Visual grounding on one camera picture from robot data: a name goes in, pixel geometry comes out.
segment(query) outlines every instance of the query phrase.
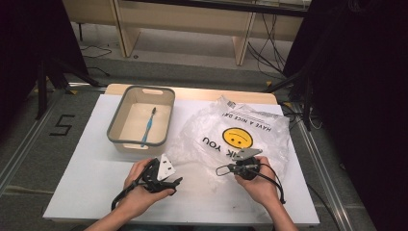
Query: white plastic bag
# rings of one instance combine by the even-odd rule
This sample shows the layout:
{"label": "white plastic bag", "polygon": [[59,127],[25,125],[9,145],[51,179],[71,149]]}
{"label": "white plastic bag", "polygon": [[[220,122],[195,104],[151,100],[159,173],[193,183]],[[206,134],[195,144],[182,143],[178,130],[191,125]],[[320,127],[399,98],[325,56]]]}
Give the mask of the white plastic bag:
{"label": "white plastic bag", "polygon": [[177,166],[198,162],[217,181],[216,168],[232,162],[231,155],[243,147],[262,149],[281,180],[288,162],[289,119],[256,112],[224,96],[188,119],[166,154]]}

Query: white table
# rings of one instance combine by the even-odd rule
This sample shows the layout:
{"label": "white table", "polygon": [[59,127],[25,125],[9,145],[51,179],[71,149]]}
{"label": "white table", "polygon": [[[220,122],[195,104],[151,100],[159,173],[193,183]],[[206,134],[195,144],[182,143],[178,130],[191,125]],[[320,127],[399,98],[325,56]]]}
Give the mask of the white table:
{"label": "white table", "polygon": [[[43,217],[54,221],[93,221],[110,212],[112,200],[121,191],[131,165],[145,156],[119,153],[107,138],[109,123],[120,95],[101,95],[78,142],[68,167]],[[176,99],[167,142],[181,130],[194,112],[211,101]],[[258,111],[282,115],[277,105],[249,104]],[[293,143],[284,181],[285,208],[297,226],[319,224]],[[268,214],[233,181],[216,190],[198,164],[177,168],[184,173],[178,192],[151,206],[131,222],[155,224],[266,225]]]}

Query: yellow smiley face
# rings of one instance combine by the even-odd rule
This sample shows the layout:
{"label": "yellow smiley face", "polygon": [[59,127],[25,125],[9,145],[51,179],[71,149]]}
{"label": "yellow smiley face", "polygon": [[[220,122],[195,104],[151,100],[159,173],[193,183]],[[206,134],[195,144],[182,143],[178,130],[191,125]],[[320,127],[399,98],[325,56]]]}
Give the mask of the yellow smiley face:
{"label": "yellow smiley face", "polygon": [[224,140],[233,147],[245,148],[252,146],[251,135],[242,128],[229,128],[222,133]]}

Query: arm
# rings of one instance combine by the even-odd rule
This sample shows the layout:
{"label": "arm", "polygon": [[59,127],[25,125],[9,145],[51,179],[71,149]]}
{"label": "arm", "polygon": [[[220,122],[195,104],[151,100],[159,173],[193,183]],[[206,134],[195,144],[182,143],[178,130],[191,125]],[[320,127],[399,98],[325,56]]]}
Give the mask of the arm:
{"label": "arm", "polygon": [[[261,164],[270,166],[267,157],[256,158]],[[274,173],[268,167],[261,166],[260,172],[271,179],[275,179]],[[253,200],[267,209],[276,230],[297,230],[285,207],[279,201],[278,192],[273,184],[260,176],[251,181],[244,180],[239,175],[236,175],[235,178]]]}
{"label": "arm", "polygon": [[[128,187],[132,181],[138,178],[150,161],[151,159],[146,159],[133,164],[125,180],[124,188]],[[87,230],[117,230],[132,218],[142,215],[156,201],[164,199],[173,193],[174,190],[172,189],[151,193],[143,186],[137,186],[118,203],[113,211],[94,223]]]}

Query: toothbrush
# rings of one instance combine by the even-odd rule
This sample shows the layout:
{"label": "toothbrush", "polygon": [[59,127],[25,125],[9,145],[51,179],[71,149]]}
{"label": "toothbrush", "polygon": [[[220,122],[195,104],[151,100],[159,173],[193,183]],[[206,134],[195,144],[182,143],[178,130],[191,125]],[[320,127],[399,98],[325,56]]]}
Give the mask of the toothbrush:
{"label": "toothbrush", "polygon": [[149,130],[152,127],[152,121],[153,121],[153,115],[154,114],[156,114],[156,107],[152,110],[152,115],[150,116],[150,119],[147,122],[146,131],[144,132],[143,139],[141,139],[142,142],[146,142],[146,140],[147,140],[147,134],[149,133]]}

